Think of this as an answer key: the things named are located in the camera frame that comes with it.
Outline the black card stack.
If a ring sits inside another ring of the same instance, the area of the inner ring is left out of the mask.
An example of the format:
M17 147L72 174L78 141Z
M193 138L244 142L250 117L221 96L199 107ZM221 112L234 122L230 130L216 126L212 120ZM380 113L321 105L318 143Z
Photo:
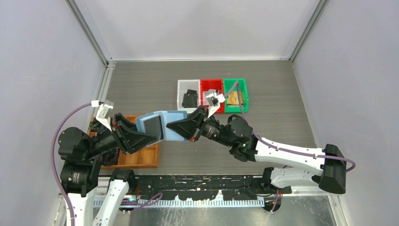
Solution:
M183 108L197 108L198 107L198 93L196 90L187 89L186 93L184 93Z

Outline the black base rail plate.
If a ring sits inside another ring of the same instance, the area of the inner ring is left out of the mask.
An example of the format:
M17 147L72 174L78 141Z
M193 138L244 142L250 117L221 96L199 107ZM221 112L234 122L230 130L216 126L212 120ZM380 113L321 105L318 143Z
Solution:
M163 201L214 200L221 193L224 201L254 200L256 195L275 197L276 188L267 186L258 175L137 175L128 192L148 199L163 193Z

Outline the red plastic bin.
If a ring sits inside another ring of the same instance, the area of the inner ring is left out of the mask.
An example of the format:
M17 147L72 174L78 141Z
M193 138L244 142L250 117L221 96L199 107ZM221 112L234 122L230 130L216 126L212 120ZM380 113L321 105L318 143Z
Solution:
M216 89L218 93L224 94L223 80L222 79L201 79L200 80L200 96L201 96L201 105L208 107L208 103L205 99L205 91L210 89ZM222 103L221 107L216 111L216 113L224 113L224 103Z

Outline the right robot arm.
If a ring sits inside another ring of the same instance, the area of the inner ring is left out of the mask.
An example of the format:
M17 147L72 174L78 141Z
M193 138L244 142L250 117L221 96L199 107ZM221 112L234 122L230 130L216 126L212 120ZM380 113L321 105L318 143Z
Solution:
M265 168L261 187L266 193L288 186L317 186L332 194L346 192L347 160L335 145L306 148L277 143L257 136L237 114L229 116L222 125L204 106L166 127L191 142L206 137L229 147L229 153L241 162L281 164L281 168Z

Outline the black coiled bands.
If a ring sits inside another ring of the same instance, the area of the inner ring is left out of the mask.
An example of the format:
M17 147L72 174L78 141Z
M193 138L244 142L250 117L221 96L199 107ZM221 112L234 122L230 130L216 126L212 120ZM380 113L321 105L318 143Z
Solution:
M117 165L119 160L119 150L114 149L100 156L100 163L102 166L108 167Z

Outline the orange wooden divider tray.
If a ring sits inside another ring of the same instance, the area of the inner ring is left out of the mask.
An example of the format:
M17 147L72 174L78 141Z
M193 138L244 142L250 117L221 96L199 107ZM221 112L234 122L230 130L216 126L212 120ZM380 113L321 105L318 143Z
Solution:
M94 137L96 135L95 132L89 131L89 136ZM123 153L119 150L119 160L117 165L112 166L102 166L103 170L113 170L113 169L149 169L149 168L157 168L159 164L159 144L154 144L150 146L146 146L140 151L136 153ZM100 162L100 156L102 154L96 156L96 160Z

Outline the green plastic bin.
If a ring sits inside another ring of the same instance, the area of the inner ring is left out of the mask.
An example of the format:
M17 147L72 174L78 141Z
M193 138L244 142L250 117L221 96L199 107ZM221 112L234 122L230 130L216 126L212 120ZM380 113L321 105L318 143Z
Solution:
M225 113L240 113L241 109L239 106L239 99L238 99L238 90L236 82L238 82L239 86L239 95L241 101L241 107L244 112L248 111L249 108L249 95L247 90L247 83L246 80L243 78L239 79L222 79L224 94L228 94L225 98L226 101L224 102L225 105Z

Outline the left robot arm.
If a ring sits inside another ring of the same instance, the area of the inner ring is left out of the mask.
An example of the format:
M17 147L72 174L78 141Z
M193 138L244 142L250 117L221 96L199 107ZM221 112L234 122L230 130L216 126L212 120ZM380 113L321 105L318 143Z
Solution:
M136 191L137 180L132 169L116 169L109 179L104 202L94 216L101 169L97 157L113 150L132 154L157 140L138 131L136 124L120 113L106 122L93 137L77 127L65 129L58 137L58 154L64 160L60 185L69 210L69 226L112 226L124 196Z

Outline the gold cards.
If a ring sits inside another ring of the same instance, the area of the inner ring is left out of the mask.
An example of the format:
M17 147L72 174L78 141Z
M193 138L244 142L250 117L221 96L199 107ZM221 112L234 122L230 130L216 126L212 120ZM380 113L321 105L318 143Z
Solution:
M239 106L239 105L243 106L244 105L244 100L243 100L242 92L241 91L240 92L232 91L228 95L228 97L226 99L226 102L227 102L227 106L228 107L236 107L236 106Z

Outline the white plastic bin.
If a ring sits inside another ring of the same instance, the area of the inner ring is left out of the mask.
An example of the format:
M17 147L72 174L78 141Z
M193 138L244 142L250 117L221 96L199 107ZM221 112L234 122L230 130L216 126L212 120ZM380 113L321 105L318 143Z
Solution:
M177 110L194 112L201 105L200 80L177 81Z

